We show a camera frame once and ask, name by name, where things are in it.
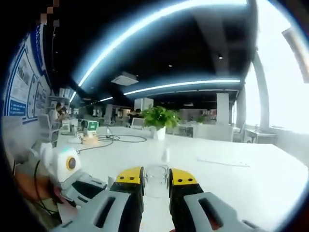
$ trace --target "office desk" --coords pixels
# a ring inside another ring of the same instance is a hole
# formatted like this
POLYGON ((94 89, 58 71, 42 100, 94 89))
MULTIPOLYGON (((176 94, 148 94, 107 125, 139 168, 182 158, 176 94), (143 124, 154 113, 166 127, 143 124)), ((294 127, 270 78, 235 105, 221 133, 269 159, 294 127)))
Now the office desk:
POLYGON ((277 137, 276 134, 265 133, 265 132, 262 132, 259 130, 253 130, 253 129, 246 129, 246 132, 248 136, 252 138, 252 142, 256 144, 258 144, 258 140, 261 137, 264 137, 264 138, 276 138, 277 137))
MULTIPOLYGON (((204 191, 211 191, 231 205, 239 220, 248 220, 274 230, 289 215, 308 181, 304 164, 270 144, 242 144, 166 135, 164 141, 150 139, 149 131, 111 127, 113 134, 141 135, 144 143, 114 142, 112 145, 81 153, 83 169, 93 177, 107 181, 121 171, 135 166, 161 163, 166 147, 170 150, 169 166, 189 171, 204 191), (235 167, 217 163, 242 163, 235 167)), ((121 136, 124 140, 137 140, 121 136)), ((58 146, 66 145, 60 136, 58 146)), ((76 149, 85 145, 72 145, 76 149)), ((173 229, 168 198, 144 197, 142 230, 167 232, 173 229)))

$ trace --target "ceiling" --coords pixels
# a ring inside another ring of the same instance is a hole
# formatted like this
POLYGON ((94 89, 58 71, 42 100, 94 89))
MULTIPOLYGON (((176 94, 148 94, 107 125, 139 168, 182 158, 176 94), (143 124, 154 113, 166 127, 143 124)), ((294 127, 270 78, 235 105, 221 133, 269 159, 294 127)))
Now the ceiling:
POLYGON ((179 0, 88 0, 64 1, 60 27, 44 31, 45 61, 52 85, 77 91, 72 104, 79 106, 113 97, 102 103, 133 106, 133 100, 153 95, 157 104, 183 101, 204 102, 205 108, 216 101, 216 92, 227 91, 235 101, 242 89, 250 60, 255 52, 257 28, 254 1, 246 5, 203 6, 167 15, 131 35, 110 52, 88 76, 79 82, 102 51, 128 28, 179 0), (131 86, 111 83, 121 72, 135 75, 131 86), (182 82, 237 79, 239 83, 196 84, 123 93, 182 82), (212 91, 191 92, 197 89, 212 91))

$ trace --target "potted plant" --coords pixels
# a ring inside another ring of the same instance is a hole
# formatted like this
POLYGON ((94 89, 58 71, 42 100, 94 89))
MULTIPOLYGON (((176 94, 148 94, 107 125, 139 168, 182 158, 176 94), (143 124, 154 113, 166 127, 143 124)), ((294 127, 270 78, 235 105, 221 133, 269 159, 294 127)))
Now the potted plant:
POLYGON ((177 114, 162 106, 144 110, 141 115, 145 118, 144 125, 146 127, 153 127, 152 137, 157 140, 164 140, 166 127, 174 128, 179 123, 177 114))
POLYGON ((197 123, 198 123, 198 124, 202 124, 204 121, 205 121, 205 115, 200 115, 200 116, 197 118, 197 123))

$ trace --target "desk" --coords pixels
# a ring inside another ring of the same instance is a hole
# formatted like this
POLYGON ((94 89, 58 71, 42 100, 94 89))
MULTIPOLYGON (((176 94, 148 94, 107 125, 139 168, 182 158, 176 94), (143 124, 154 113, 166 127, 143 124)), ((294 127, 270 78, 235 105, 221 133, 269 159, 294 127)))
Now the desk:
POLYGON ((252 142, 254 141, 256 144, 258 143, 258 140, 260 137, 264 137, 264 138, 276 138, 277 137, 276 134, 264 133, 262 131, 253 130, 253 129, 246 129, 246 132, 248 136, 252 138, 252 142))
MULTIPOLYGON (((242 144, 166 135, 164 141, 150 139, 150 132, 111 127, 113 134, 146 137, 144 143, 114 142, 112 145, 82 152, 83 169, 107 181, 121 171, 161 163, 166 147, 169 167, 189 171, 204 191, 216 194, 231 205, 239 220, 248 220, 269 231, 289 215, 308 181, 308 169, 294 157, 271 144, 242 144), (249 167, 233 167, 197 161, 242 162, 249 167)), ((98 133, 104 133, 100 127, 98 133)), ((125 140, 137 138, 123 137, 125 140)), ((59 136, 58 146, 67 145, 68 136, 59 136)), ((72 144, 76 149, 90 146, 72 144)), ((173 229, 168 198, 144 197, 142 230, 167 232, 173 229)))

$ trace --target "led light strip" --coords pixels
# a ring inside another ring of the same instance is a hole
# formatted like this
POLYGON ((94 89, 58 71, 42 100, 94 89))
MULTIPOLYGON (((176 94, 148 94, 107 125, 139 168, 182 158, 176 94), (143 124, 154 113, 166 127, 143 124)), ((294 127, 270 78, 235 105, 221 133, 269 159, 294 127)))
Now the led light strip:
MULTIPOLYGON (((139 90, 134 90, 134 91, 131 91, 131 92, 124 93, 124 95, 130 95, 130 94, 134 94, 134 93, 145 92, 145 91, 148 91, 148 90, 168 88, 168 87, 176 87, 176 86, 188 86, 188 85, 196 85, 196 84, 217 84, 217 83, 229 84, 229 83, 239 83, 239 82, 240 82, 240 80, 205 80, 205 81, 181 82, 181 83, 175 83, 175 84, 155 86, 155 87, 150 87, 150 88, 143 88, 143 89, 139 89, 139 90)), ((112 99, 112 97, 102 99, 102 100, 100 100, 100 102, 107 101, 107 100, 110 100, 110 99, 112 99)))
MULTIPOLYGON (((198 6, 207 6, 207 5, 246 5, 246 0, 188 0, 182 3, 175 4, 173 6, 164 8, 160 11, 155 12, 154 14, 142 19, 137 24, 130 27, 125 33, 123 33, 121 36, 119 36, 105 51, 101 53, 101 55, 98 57, 98 59, 91 65, 89 70, 86 72, 86 74, 83 76, 82 80, 78 84, 79 87, 83 85, 85 80, 88 78, 88 76, 91 74, 91 72, 98 66, 98 64, 107 57, 107 55, 112 52, 117 46, 119 46, 123 41, 125 41, 128 37, 135 34, 140 29, 146 27, 147 25, 155 22, 156 20, 170 15, 174 12, 190 9, 193 7, 198 6)), ((70 102, 74 99, 76 95, 76 92, 73 93, 70 102)))

